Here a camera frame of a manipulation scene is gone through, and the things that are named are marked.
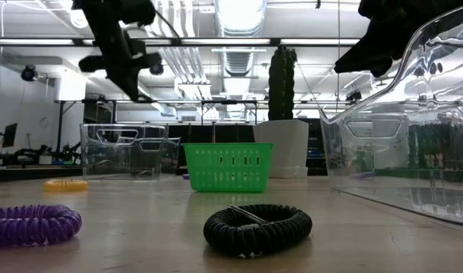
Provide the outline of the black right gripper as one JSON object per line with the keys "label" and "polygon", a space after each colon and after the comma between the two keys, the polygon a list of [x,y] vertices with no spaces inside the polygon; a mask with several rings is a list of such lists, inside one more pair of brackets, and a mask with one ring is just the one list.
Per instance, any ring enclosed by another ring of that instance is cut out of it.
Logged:
{"label": "black right gripper", "polygon": [[366,34],[336,63],[336,73],[370,71],[378,77],[399,60],[421,25],[424,0],[361,0],[359,14],[370,23]]}

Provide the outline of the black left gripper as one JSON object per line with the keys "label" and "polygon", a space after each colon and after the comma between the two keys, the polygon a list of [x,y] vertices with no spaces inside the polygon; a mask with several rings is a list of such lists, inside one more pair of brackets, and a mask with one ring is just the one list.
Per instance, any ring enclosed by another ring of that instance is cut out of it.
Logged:
{"label": "black left gripper", "polygon": [[133,102],[152,101],[146,92],[140,91],[138,74],[141,69],[162,64],[162,57],[158,52],[148,53],[146,43],[132,39],[127,31],[116,36],[95,38],[92,45],[98,47],[101,54],[82,58],[78,66],[83,72],[107,70],[107,77]]}

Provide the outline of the clear plastic bin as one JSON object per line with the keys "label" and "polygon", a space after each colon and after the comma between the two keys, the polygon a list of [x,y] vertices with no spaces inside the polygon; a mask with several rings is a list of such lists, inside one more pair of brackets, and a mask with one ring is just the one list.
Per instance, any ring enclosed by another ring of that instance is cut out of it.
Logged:
{"label": "clear plastic bin", "polygon": [[[82,124],[81,165],[86,179],[157,180],[178,168],[181,138],[162,125]],[[154,169],[154,179],[133,179],[130,170]]]}
{"label": "clear plastic bin", "polygon": [[424,24],[388,75],[320,115],[332,188],[463,227],[463,5]]}

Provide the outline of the black spring keychain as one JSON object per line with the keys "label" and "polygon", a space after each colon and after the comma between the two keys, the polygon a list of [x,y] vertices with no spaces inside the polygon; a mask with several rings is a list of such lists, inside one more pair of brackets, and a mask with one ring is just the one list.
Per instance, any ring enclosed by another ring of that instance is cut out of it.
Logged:
{"label": "black spring keychain", "polygon": [[265,222],[258,224],[227,208],[211,215],[203,226],[207,243],[228,256],[258,256],[277,253],[309,236],[311,217],[293,206],[254,204],[241,206]]}
{"label": "black spring keychain", "polygon": [[154,179],[159,176],[159,172],[156,172],[154,169],[132,169],[130,170],[130,176],[132,176],[133,179]]}

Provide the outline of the orange spring keychain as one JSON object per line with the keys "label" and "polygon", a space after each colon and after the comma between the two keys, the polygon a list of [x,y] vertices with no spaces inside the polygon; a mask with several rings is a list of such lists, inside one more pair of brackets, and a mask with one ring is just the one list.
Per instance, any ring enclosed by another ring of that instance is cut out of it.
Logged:
{"label": "orange spring keychain", "polygon": [[85,180],[51,179],[43,183],[46,192],[77,192],[87,188],[88,182]]}

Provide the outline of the white box unit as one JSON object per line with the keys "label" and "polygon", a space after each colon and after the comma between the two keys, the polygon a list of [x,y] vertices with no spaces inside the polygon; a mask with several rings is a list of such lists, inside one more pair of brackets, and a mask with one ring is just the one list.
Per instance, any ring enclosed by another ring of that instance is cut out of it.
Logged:
{"label": "white box unit", "polygon": [[55,100],[80,101],[86,95],[86,78],[72,70],[65,70],[55,80]]}

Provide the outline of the green cactus plant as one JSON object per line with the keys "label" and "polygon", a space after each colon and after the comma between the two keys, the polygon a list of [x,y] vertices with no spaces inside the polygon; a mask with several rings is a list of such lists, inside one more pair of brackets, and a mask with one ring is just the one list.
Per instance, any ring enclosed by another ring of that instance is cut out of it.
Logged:
{"label": "green cactus plant", "polygon": [[279,45],[269,66],[270,121],[291,120],[294,108],[294,69],[297,54],[294,49]]}

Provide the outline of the black background robot equipment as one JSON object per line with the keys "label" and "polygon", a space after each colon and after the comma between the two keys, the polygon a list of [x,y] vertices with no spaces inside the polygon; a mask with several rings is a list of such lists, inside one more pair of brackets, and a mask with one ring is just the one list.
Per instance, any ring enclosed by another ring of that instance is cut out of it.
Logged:
{"label": "black background robot equipment", "polygon": [[79,148],[80,143],[75,146],[64,145],[58,151],[41,145],[38,149],[19,149],[14,157],[23,165],[76,165],[80,159]]}

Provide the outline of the white hexagonal plant pot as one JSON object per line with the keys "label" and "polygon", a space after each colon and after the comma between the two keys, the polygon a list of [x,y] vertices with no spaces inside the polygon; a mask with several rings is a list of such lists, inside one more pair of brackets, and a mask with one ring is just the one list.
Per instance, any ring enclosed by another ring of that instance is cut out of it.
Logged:
{"label": "white hexagonal plant pot", "polygon": [[264,121],[254,126],[257,143],[272,143],[269,178],[292,179],[307,176],[309,125],[298,119]]}

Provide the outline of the green plastic slotted basket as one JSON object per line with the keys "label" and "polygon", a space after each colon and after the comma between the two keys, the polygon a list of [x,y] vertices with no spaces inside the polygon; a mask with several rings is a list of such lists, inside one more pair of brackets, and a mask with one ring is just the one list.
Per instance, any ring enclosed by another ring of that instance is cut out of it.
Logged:
{"label": "green plastic slotted basket", "polygon": [[272,143],[184,143],[191,189],[197,192],[262,193]]}

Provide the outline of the black monitor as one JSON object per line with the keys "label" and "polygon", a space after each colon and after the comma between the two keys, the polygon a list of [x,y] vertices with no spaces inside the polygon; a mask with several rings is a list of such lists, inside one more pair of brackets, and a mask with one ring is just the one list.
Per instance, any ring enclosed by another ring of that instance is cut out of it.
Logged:
{"label": "black monitor", "polygon": [[3,134],[2,148],[12,147],[14,145],[17,132],[17,123],[9,124],[5,127]]}

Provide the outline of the black ceiling rail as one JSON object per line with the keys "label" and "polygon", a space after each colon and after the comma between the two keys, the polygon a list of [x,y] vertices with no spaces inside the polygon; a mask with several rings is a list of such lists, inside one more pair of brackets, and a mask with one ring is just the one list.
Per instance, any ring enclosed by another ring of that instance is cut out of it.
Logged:
{"label": "black ceiling rail", "polygon": [[[131,38],[132,41],[144,42],[149,47],[274,47],[278,45],[299,46],[299,47],[348,47],[354,46],[359,39],[330,39],[330,38],[219,38],[219,37],[197,37],[197,38]],[[92,47],[96,46],[93,39],[81,38],[54,38],[54,39],[28,39],[28,38],[0,38],[0,46],[29,47]]]}

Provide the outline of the silver ventilation duct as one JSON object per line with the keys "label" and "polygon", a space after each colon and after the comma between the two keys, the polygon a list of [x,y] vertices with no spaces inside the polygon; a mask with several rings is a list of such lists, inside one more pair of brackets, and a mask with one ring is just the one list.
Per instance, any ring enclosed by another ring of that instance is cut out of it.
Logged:
{"label": "silver ventilation duct", "polygon": [[[214,0],[217,35],[225,38],[257,38],[262,35],[266,0]],[[234,100],[245,100],[253,70],[252,47],[225,48],[221,54],[224,91]]]}

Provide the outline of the black metal table frame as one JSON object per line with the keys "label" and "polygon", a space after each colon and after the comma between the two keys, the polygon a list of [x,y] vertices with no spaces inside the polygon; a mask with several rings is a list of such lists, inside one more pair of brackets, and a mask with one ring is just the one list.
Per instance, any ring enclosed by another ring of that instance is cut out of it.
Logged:
{"label": "black metal table frame", "polygon": [[82,176],[82,168],[0,168],[0,182]]}

